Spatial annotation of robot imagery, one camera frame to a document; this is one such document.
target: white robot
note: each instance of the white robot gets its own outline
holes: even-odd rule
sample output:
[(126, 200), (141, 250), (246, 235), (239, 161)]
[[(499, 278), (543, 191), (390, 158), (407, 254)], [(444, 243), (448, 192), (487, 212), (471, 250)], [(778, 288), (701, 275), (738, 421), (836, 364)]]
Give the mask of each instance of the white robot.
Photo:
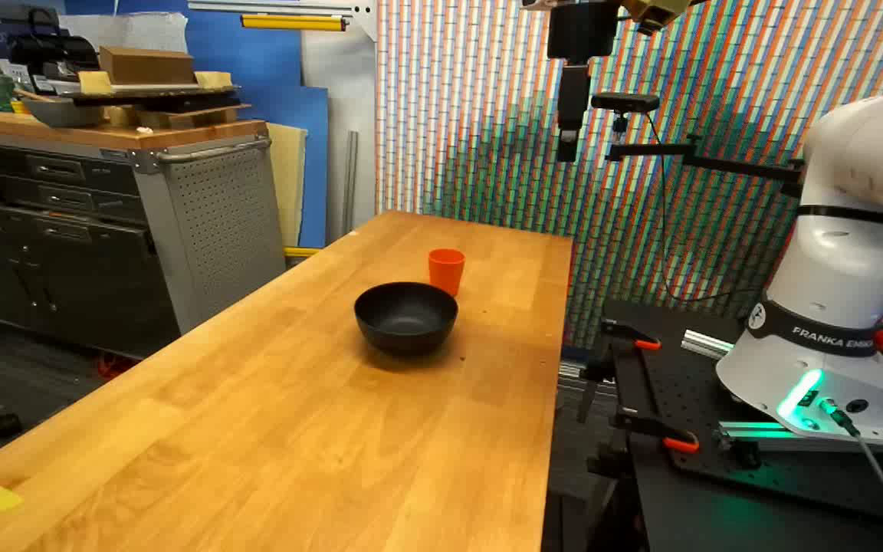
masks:
[(812, 125), (799, 219), (720, 384), (798, 439), (836, 439), (833, 408), (883, 445), (883, 98)]

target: orange cup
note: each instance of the orange cup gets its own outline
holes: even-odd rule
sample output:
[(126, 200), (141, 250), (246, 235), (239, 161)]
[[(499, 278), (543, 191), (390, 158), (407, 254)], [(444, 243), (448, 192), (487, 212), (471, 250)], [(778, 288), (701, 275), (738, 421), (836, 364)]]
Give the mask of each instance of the orange cup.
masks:
[(463, 269), (465, 269), (465, 254), (463, 250), (457, 250), (457, 248), (431, 250), (434, 284), (444, 288), (451, 296), (461, 295)]

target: striped backdrop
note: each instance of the striped backdrop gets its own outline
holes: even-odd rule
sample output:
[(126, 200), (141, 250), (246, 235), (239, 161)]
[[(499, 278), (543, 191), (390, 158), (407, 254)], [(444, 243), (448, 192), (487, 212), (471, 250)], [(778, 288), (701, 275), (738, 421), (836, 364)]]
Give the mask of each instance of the striped backdrop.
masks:
[[(575, 235), (567, 343), (590, 347), (605, 299), (748, 312), (795, 219), (778, 185), (605, 161), (590, 112), (579, 161), (554, 161), (546, 13), (519, 0), (385, 0), (378, 212), (435, 212)], [(883, 0), (710, 0), (656, 38), (621, 27), (596, 89), (662, 98), (656, 132), (701, 154), (788, 161), (806, 121), (883, 92)]]

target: black bowl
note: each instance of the black bowl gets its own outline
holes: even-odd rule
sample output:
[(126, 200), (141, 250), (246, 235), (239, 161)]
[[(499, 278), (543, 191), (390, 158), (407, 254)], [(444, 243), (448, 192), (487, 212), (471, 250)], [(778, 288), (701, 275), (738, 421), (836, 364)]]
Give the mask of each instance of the black bowl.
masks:
[(386, 352), (424, 357), (444, 343), (461, 307), (443, 288), (390, 283), (354, 304), (363, 333)]

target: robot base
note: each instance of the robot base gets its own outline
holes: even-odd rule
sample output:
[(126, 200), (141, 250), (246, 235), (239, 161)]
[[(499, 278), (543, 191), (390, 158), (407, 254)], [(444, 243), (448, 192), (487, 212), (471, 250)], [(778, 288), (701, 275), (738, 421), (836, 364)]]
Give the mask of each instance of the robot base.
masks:
[(883, 357), (829, 357), (742, 333), (718, 363), (718, 377), (799, 439), (854, 441), (826, 412), (833, 401), (861, 430), (861, 441), (883, 447)]

